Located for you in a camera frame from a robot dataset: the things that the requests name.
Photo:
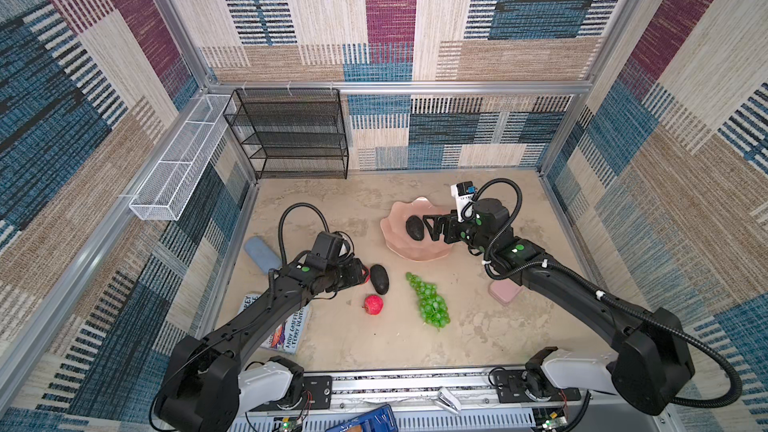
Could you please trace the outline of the green grape bunch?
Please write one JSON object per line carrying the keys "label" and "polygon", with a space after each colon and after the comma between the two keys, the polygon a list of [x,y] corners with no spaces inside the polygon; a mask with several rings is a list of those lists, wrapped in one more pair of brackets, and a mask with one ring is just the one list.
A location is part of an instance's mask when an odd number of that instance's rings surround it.
{"label": "green grape bunch", "polygon": [[450,314],[445,299],[437,291],[437,286],[411,272],[406,273],[406,280],[416,293],[418,309],[423,321],[438,329],[446,327],[451,321]]}

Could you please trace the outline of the red apple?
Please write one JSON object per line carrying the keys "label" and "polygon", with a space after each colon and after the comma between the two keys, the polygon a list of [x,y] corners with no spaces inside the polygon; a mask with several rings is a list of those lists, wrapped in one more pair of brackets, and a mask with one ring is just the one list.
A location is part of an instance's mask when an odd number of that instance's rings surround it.
{"label": "red apple", "polygon": [[364,311],[371,316],[379,315],[384,307],[383,298],[379,295],[368,295],[363,302]]}

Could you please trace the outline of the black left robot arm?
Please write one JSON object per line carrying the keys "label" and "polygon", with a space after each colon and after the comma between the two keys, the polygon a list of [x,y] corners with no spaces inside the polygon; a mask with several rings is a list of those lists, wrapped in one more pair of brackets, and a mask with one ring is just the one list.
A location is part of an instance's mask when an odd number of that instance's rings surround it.
{"label": "black left robot arm", "polygon": [[250,306],[202,338],[186,336],[173,348],[163,382],[152,399],[148,423],[169,431],[227,431],[235,420],[269,403],[306,405],[304,369],[274,356],[250,368],[246,360],[286,319],[316,296],[328,298],[365,282],[353,241],[324,225],[311,249],[293,260],[280,255],[269,285]]}

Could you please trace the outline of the dark avocado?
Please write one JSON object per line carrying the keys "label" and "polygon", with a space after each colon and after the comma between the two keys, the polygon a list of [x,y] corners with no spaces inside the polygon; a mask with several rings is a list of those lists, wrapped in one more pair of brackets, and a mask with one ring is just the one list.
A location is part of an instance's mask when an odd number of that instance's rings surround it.
{"label": "dark avocado", "polygon": [[389,292],[389,274],[382,265],[375,264],[370,267],[370,282],[377,294],[386,295]]}
{"label": "dark avocado", "polygon": [[420,216],[411,215],[406,219],[405,231],[414,241],[423,241],[425,237],[425,225]]}

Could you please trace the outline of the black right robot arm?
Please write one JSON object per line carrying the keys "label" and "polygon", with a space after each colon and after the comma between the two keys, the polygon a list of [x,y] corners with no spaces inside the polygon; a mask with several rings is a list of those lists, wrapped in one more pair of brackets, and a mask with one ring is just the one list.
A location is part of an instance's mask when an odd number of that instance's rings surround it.
{"label": "black right robot arm", "polygon": [[[502,183],[516,194],[515,206],[505,207],[485,195]],[[493,281],[510,281],[555,303],[578,319],[611,348],[606,359],[597,359],[592,371],[586,363],[556,347],[541,350],[526,367],[535,386],[590,389],[620,396],[636,410],[660,415],[670,405],[698,409],[724,408],[741,398],[743,381],[735,367],[713,347],[684,331],[679,318],[665,308],[649,311],[627,302],[590,282],[555,259],[542,246],[514,232],[523,194],[519,185],[494,178],[481,187],[470,181],[454,184],[455,209],[447,214],[425,215],[423,227],[431,240],[464,243],[478,256]],[[728,390],[715,398],[680,396],[695,375],[690,351],[715,362],[729,381]]]}

